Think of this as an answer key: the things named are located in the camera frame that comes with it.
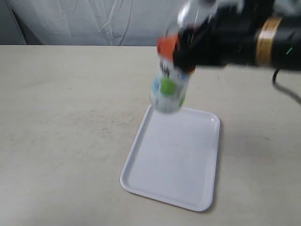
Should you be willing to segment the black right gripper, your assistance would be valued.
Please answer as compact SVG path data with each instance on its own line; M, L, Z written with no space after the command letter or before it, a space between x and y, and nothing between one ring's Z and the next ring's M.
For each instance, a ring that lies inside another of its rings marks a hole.
M194 73L196 66L254 65L259 26L258 18L239 13L237 6L220 6L203 24L159 38L157 53L173 59L174 65L187 75Z

